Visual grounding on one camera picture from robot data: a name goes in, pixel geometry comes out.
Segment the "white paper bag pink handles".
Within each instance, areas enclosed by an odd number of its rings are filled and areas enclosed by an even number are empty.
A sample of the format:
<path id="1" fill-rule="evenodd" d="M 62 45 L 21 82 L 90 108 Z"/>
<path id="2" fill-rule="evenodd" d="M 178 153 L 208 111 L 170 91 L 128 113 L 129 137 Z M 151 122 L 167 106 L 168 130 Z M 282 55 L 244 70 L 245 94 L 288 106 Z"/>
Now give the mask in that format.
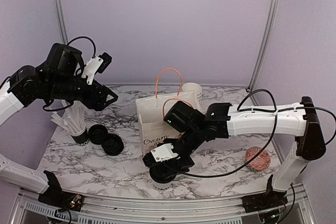
<path id="1" fill-rule="evenodd" d="M 149 153 L 166 138 L 178 138 L 181 134 L 163 121 L 169 109 L 178 101 L 186 102 L 194 109 L 201 109 L 194 91 L 182 91 L 183 78 L 180 77 L 178 92 L 158 94 L 160 76 L 155 83 L 155 95 L 136 99 L 140 146 L 142 154 Z"/>

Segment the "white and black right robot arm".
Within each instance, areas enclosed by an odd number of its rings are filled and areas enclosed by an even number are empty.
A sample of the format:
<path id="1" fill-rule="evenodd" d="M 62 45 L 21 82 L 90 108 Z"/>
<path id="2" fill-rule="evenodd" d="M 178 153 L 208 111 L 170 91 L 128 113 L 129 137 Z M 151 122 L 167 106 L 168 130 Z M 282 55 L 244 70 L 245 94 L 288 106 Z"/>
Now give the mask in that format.
<path id="1" fill-rule="evenodd" d="M 267 189 L 260 195 L 260 203 L 271 207 L 285 195 L 308 163 L 326 152 L 317 110 L 310 97 L 302 97 L 299 103 L 273 107 L 213 103 L 205 113 L 178 101 L 164 116 L 164 122 L 182 136 L 174 143 L 162 144 L 164 154 L 156 160 L 180 172 L 179 161 L 189 158 L 204 142 L 216 138 L 244 134 L 292 135 L 295 142 L 291 152 L 268 179 Z"/>

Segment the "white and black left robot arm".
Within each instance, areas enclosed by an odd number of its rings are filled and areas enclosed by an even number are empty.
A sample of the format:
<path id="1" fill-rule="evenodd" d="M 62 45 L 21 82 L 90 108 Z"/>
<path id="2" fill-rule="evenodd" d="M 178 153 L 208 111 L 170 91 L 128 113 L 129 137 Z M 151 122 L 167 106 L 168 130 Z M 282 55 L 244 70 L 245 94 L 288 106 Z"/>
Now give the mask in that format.
<path id="1" fill-rule="evenodd" d="M 70 45 L 55 43 L 38 67 L 23 66 L 1 84 L 1 123 L 28 107 L 35 100 L 47 106 L 54 100 L 81 102 L 85 107 L 102 111 L 118 100 L 106 86 L 94 80 L 111 63 L 107 53 L 84 63 L 82 52 Z M 46 196 L 54 205 L 66 202 L 66 193 L 52 172 L 28 168 L 1 156 L 1 180 Z"/>

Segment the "rear stack of black lids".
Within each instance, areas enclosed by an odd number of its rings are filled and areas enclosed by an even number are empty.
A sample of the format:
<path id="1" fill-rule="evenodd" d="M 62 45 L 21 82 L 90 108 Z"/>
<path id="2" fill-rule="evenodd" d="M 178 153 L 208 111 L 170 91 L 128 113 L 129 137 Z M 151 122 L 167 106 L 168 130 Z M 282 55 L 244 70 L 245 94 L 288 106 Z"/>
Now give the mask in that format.
<path id="1" fill-rule="evenodd" d="M 95 124 L 88 131 L 89 140 L 91 143 L 101 145 L 102 139 L 108 134 L 108 130 L 104 125 Z"/>

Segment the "stack of black lids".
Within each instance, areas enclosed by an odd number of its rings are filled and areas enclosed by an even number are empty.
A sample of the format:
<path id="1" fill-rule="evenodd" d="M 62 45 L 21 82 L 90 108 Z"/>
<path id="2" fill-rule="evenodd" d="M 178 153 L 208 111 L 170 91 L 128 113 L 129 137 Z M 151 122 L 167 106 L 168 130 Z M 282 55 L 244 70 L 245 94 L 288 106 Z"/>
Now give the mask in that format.
<path id="1" fill-rule="evenodd" d="M 95 124 L 88 131 L 89 140 L 91 143 L 101 145 L 102 139 L 108 134 L 108 130 L 104 125 Z"/>
<path id="2" fill-rule="evenodd" d="M 101 141 L 105 153 L 110 156 L 119 155 L 124 149 L 124 143 L 120 136 L 109 133 Z"/>

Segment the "front stack of black lids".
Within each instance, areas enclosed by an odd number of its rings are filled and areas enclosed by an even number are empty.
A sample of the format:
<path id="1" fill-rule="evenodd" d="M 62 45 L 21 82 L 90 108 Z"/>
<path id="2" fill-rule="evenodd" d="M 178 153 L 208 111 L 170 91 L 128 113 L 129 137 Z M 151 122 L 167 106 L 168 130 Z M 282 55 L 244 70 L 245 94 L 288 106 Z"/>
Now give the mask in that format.
<path id="1" fill-rule="evenodd" d="M 124 143 L 120 136 L 109 133 L 101 141 L 105 153 L 110 156 L 119 155 L 124 149 Z"/>

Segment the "black cup holding straws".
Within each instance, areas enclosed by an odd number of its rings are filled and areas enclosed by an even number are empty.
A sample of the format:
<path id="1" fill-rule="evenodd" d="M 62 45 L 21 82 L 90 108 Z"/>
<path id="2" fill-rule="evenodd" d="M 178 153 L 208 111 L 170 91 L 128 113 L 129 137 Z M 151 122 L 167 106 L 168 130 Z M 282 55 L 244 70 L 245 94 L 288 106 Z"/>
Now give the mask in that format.
<path id="1" fill-rule="evenodd" d="M 79 146 L 85 146 L 90 142 L 86 127 L 84 127 L 80 132 L 71 134 L 70 136 Z"/>

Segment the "stack of white paper cups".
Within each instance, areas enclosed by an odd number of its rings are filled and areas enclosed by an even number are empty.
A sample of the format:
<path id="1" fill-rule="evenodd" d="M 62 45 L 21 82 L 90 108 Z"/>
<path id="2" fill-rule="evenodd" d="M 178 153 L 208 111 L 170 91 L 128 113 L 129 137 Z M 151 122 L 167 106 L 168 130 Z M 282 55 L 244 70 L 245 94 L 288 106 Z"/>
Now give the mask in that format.
<path id="1" fill-rule="evenodd" d="M 182 90 L 183 91 L 193 91 L 196 95 L 198 104 L 201 105 L 203 88 L 198 83 L 195 83 L 195 82 L 185 83 L 182 85 Z"/>

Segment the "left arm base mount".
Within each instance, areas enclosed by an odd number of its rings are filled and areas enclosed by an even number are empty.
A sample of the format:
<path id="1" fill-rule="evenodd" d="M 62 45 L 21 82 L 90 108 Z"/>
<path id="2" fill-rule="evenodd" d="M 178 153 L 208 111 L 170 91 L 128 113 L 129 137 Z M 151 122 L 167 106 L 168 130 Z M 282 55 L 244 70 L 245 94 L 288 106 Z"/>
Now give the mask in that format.
<path id="1" fill-rule="evenodd" d="M 39 194 L 38 201 L 54 207 L 80 212 L 83 203 L 83 195 L 63 191 L 54 173 L 43 171 L 48 179 L 48 188 L 43 194 Z"/>

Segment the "left aluminium frame post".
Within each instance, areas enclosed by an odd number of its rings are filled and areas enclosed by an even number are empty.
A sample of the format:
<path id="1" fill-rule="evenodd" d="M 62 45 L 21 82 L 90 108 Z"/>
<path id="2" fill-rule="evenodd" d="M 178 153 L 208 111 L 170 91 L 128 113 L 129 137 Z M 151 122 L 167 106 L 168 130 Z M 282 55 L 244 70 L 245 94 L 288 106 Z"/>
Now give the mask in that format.
<path id="1" fill-rule="evenodd" d="M 69 42 L 69 39 L 68 39 L 68 33 L 66 29 L 66 22 L 65 22 L 65 17 L 64 17 L 62 0 L 53 0 L 53 1 L 54 1 L 54 7 L 55 7 L 56 18 L 57 18 L 61 41 L 63 44 L 67 44 Z"/>

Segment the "aluminium frame post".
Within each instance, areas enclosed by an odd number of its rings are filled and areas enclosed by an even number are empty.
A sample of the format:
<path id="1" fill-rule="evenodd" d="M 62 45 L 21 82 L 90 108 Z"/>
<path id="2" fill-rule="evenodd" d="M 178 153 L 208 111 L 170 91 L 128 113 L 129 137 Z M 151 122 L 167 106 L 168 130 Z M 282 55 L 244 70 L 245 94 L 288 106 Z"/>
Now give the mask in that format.
<path id="1" fill-rule="evenodd" d="M 64 17 L 62 0 L 53 0 L 53 1 L 54 1 L 54 7 L 55 7 L 56 18 L 57 18 L 61 41 L 63 44 L 67 44 L 69 42 L 69 39 L 68 39 L 68 33 L 66 29 L 66 22 L 65 22 L 65 17 Z"/>
<path id="2" fill-rule="evenodd" d="M 250 90 L 254 90 L 257 85 L 258 77 L 260 75 L 264 59 L 266 57 L 267 47 L 268 47 L 269 39 L 271 36 L 272 28 L 275 23 L 278 3 L 279 3 L 279 0 L 270 0 L 264 33 L 263 33 L 261 44 L 259 47 L 258 56 L 257 56 L 257 60 L 254 66 L 253 74 L 251 76 L 249 86 L 248 86 Z"/>

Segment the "front aluminium rail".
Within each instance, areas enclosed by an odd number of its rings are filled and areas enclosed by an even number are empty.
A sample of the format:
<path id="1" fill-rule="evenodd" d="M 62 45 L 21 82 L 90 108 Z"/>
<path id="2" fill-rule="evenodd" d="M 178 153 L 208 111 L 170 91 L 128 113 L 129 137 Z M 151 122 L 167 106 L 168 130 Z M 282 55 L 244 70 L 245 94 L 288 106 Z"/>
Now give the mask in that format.
<path id="1" fill-rule="evenodd" d="M 206 199 L 136 199 L 83 195 L 79 211 L 60 211 L 21 189 L 8 223 L 315 223 L 302 185 L 287 193 L 288 202 L 247 212 L 245 196 Z"/>

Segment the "right aluminium frame post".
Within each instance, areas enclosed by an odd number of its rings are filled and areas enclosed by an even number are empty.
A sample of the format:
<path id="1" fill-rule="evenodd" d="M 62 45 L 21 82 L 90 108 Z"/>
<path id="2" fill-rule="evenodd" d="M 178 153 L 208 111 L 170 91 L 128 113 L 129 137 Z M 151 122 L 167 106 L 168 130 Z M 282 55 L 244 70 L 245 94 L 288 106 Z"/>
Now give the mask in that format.
<path id="1" fill-rule="evenodd" d="M 258 77 L 260 75 L 264 59 L 266 57 L 267 47 L 268 47 L 269 39 L 271 36 L 272 28 L 275 23 L 278 3 L 279 3 L 279 0 L 270 0 L 264 33 L 263 33 L 261 44 L 259 47 L 258 56 L 257 56 L 257 60 L 254 66 L 253 74 L 251 76 L 249 86 L 248 86 L 250 90 L 254 90 L 257 85 Z"/>

